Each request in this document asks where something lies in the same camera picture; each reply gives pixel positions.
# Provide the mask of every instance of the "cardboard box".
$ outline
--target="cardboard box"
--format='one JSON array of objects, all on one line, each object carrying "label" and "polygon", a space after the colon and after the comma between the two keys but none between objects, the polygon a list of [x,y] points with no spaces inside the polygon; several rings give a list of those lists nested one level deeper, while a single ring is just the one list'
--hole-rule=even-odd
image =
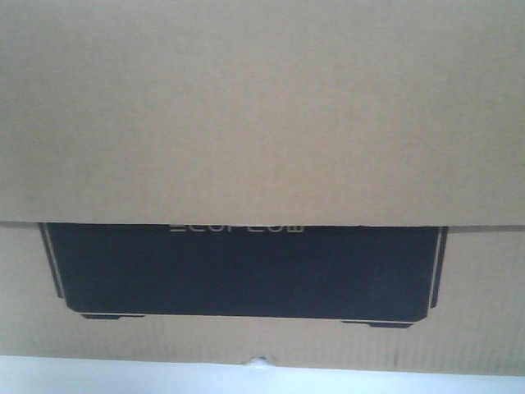
[{"label": "cardboard box", "polygon": [[[0,353],[525,373],[523,2],[0,3]],[[36,222],[452,227],[391,330],[86,321]]]}]

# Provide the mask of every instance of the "cardboard box flap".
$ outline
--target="cardboard box flap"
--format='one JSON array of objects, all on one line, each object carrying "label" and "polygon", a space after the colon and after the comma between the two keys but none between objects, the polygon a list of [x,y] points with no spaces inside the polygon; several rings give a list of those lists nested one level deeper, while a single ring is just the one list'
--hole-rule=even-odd
[{"label": "cardboard box flap", "polygon": [[0,219],[525,223],[525,3],[2,0]]}]

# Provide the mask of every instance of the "black rectangle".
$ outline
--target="black rectangle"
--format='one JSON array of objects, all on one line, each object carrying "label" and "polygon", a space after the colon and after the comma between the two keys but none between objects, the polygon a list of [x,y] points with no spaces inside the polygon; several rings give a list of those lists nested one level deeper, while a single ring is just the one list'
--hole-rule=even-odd
[{"label": "black rectangle", "polygon": [[84,315],[414,323],[436,297],[443,227],[42,225]]}]

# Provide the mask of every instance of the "white surface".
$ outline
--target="white surface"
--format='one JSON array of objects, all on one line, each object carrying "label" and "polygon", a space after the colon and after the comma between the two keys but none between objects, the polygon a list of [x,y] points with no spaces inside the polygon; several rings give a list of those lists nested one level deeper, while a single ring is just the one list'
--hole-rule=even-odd
[{"label": "white surface", "polygon": [[525,378],[0,356],[0,392],[518,394]]}]

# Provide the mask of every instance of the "brown cardboard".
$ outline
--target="brown cardboard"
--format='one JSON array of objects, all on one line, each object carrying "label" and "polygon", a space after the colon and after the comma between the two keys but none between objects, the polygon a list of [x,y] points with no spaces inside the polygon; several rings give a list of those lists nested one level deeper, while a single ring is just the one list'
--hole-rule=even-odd
[{"label": "brown cardboard", "polygon": [[525,2],[0,2],[0,218],[525,223]]},{"label": "brown cardboard", "polygon": [[0,226],[0,354],[338,369],[525,374],[523,227],[453,228],[440,298],[411,328],[336,320],[86,320],[57,298],[38,227]]},{"label": "brown cardboard", "polygon": [[453,229],[437,307],[388,329],[88,321],[5,222],[0,354],[525,373],[525,2],[0,9],[0,220],[489,226]]}]

